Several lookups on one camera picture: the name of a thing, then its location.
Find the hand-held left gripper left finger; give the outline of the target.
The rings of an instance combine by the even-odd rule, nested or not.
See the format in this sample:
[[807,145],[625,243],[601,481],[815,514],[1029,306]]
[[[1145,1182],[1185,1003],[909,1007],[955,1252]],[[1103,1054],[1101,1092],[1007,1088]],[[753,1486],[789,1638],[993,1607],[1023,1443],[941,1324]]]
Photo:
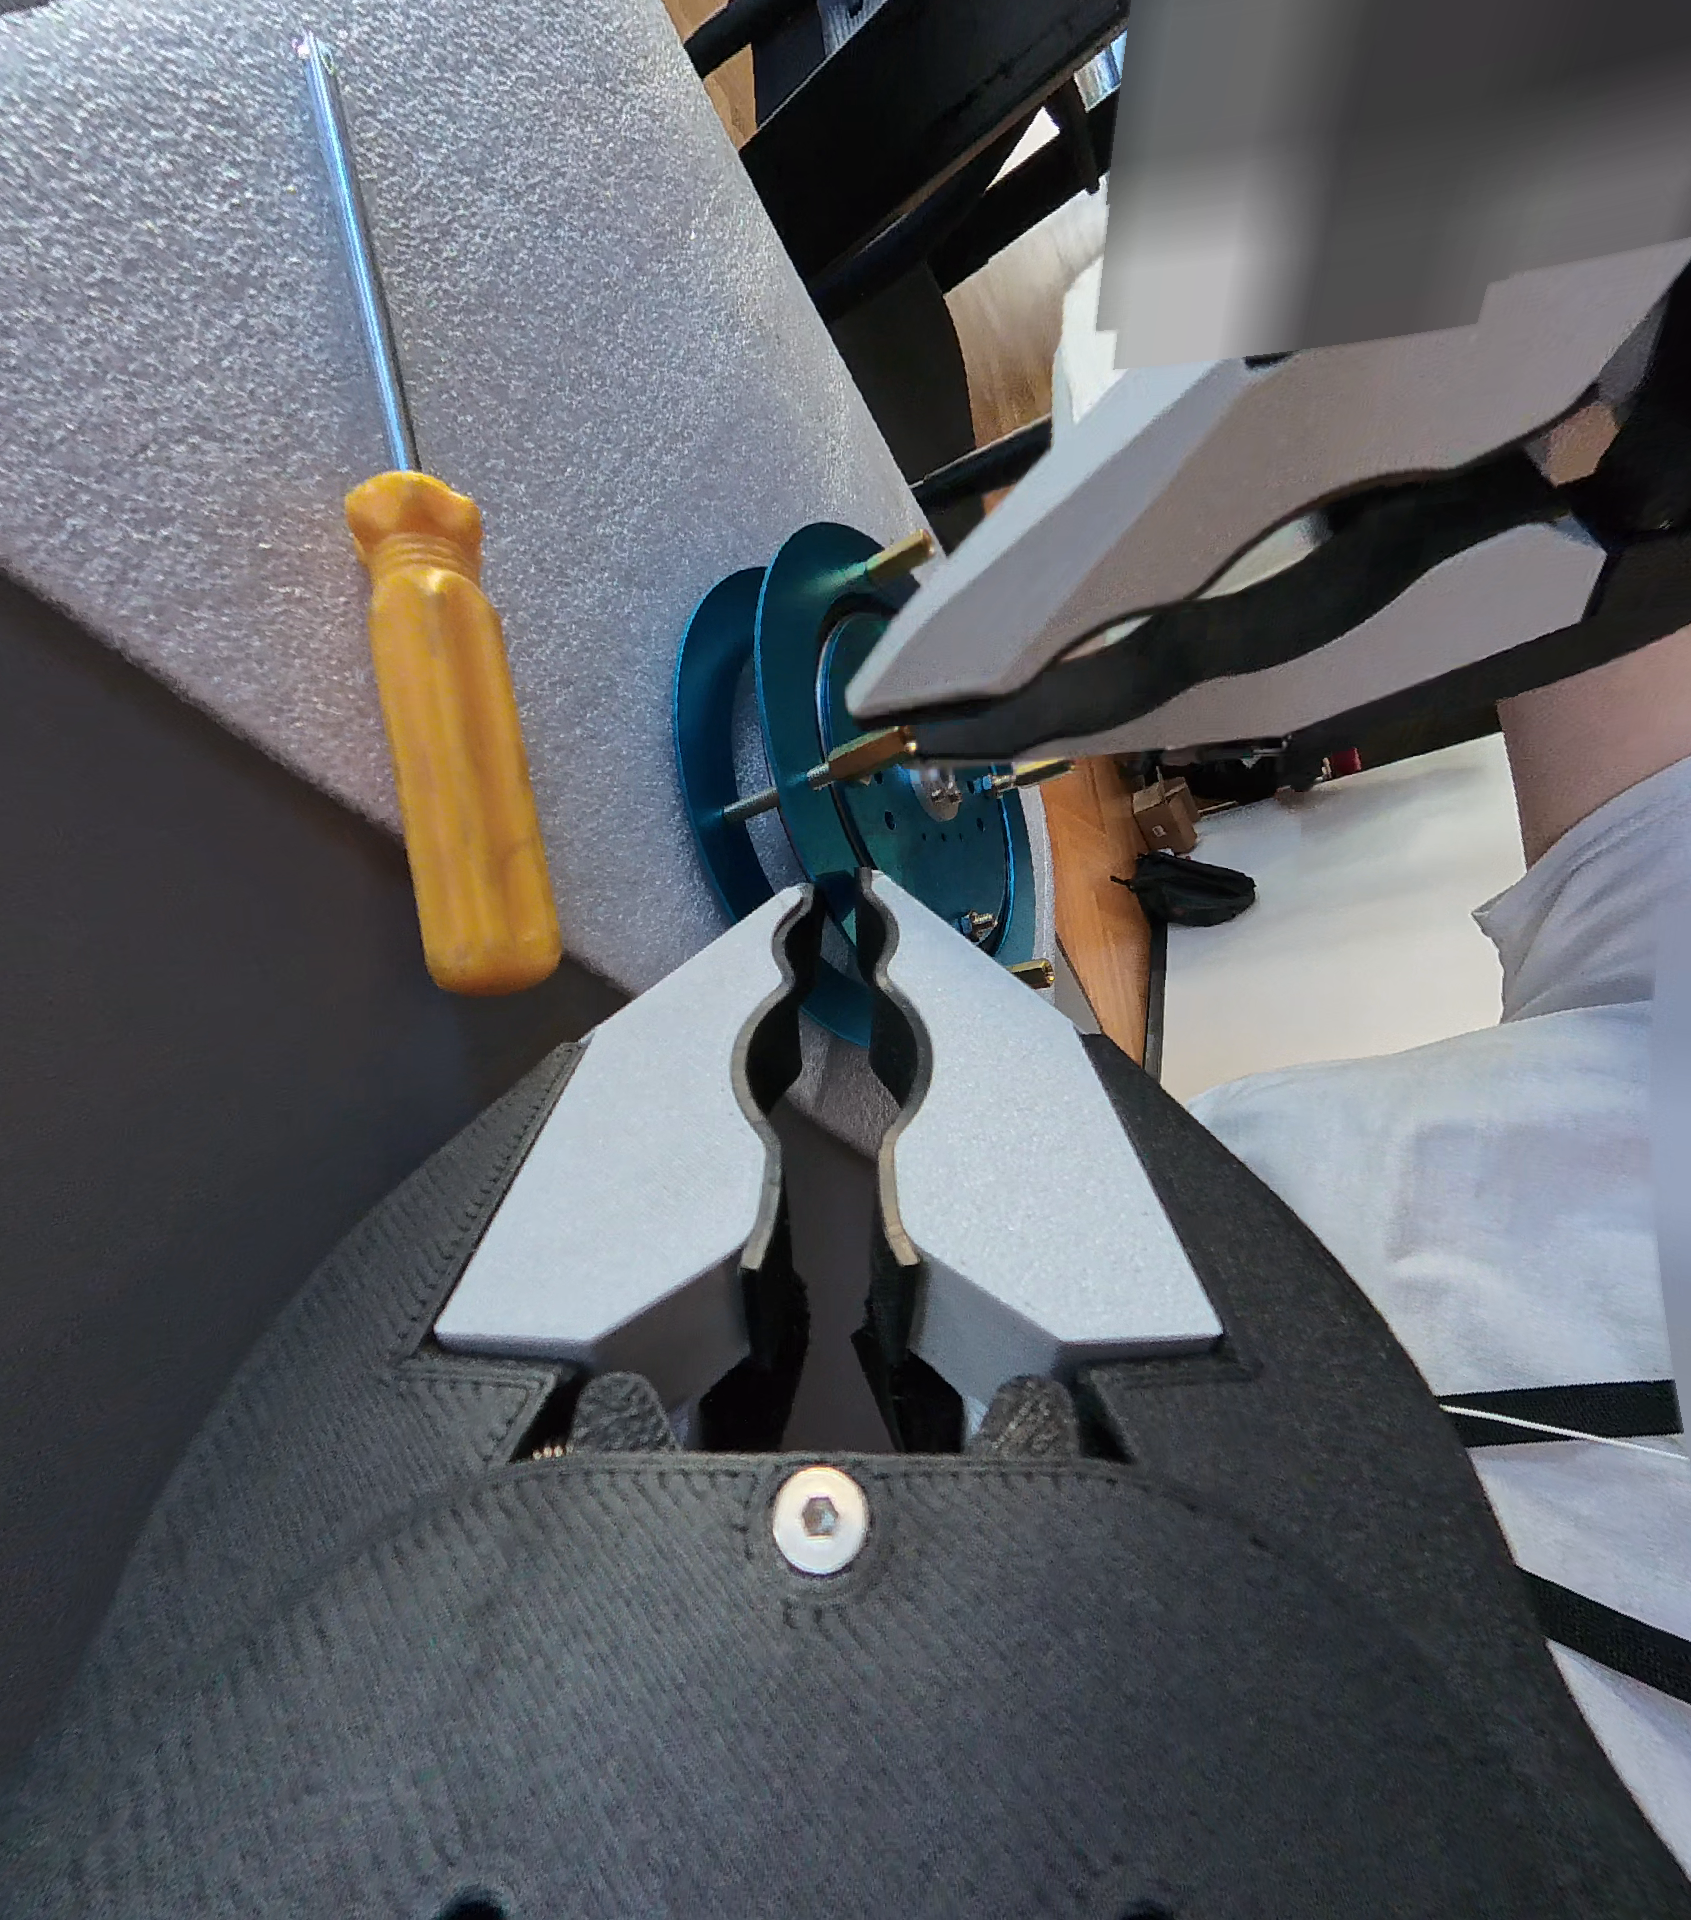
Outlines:
[[805,1362],[771,1110],[799,1078],[805,890],[601,1022],[433,1334],[637,1373],[713,1450],[775,1450]]

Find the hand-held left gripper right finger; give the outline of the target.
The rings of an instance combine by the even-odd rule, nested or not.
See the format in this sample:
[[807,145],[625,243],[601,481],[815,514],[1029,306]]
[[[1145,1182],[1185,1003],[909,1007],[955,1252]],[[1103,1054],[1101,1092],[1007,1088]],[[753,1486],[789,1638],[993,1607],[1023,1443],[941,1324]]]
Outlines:
[[855,1347],[905,1451],[953,1451],[1007,1379],[1207,1354],[1223,1328],[1097,1071],[1027,984],[857,873],[877,1149]]

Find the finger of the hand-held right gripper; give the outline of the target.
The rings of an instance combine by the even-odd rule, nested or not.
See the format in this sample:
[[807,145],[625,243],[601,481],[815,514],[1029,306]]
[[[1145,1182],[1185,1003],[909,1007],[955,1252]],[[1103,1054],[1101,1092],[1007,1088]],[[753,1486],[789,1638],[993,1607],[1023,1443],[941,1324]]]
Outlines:
[[1267,366],[1123,369],[921,584],[849,708],[895,722],[1011,693],[1103,625],[1189,597],[1291,516],[1529,441],[1689,259],[1681,238],[1529,270],[1493,284],[1473,324]]
[[1023,688],[911,720],[925,760],[1281,741],[1569,625],[1605,561],[1531,462],[1361,496],[1267,579],[1151,612]]

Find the blue round metal turntable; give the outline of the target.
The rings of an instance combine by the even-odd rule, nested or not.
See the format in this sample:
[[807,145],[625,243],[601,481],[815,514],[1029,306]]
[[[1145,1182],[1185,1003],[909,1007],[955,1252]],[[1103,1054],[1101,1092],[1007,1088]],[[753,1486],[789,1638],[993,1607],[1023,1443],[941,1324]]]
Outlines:
[[1031,959],[1037,881],[1033,836],[1017,791],[993,789],[997,768],[929,775],[893,763],[865,780],[813,788],[809,768],[855,738],[847,683],[911,586],[873,582],[875,539],[813,522],[765,565],[711,587],[683,632],[671,717],[681,797],[713,893],[737,921],[781,888],[761,863],[763,831],[731,813],[745,793],[737,722],[757,722],[763,810],[789,844],[795,878],[825,893],[839,932],[817,961],[807,1012],[833,1036],[867,1044],[871,995],[851,944],[845,900],[859,867],[895,879],[1001,964]]

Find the person's right forearm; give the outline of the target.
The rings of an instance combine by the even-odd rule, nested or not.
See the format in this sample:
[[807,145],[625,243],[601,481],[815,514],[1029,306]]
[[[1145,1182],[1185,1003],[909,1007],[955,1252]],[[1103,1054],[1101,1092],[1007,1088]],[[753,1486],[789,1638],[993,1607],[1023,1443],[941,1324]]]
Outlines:
[[1531,866],[1601,803],[1691,756],[1691,625],[1515,693],[1497,717]]

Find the yellow handled screwdriver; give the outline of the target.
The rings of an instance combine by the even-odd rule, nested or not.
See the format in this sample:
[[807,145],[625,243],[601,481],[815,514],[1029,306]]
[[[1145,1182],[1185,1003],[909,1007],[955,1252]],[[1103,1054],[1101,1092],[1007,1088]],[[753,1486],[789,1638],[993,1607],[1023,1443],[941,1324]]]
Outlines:
[[390,310],[330,44],[298,40],[388,446],[346,522],[372,582],[370,637],[425,968],[459,995],[509,995],[563,944],[475,502],[417,460]]

